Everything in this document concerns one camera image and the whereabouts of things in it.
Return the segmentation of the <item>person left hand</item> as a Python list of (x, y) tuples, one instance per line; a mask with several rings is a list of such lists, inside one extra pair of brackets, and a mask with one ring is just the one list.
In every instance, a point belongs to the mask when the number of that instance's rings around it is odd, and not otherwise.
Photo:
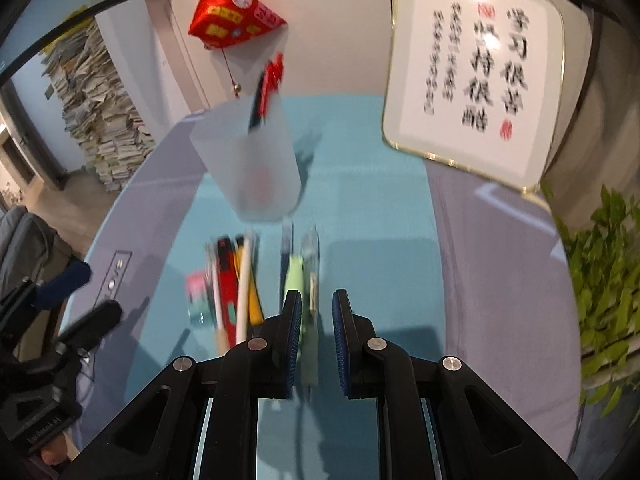
[(68, 446), (64, 432), (43, 445), (40, 458), (48, 466), (62, 464), (68, 459)]

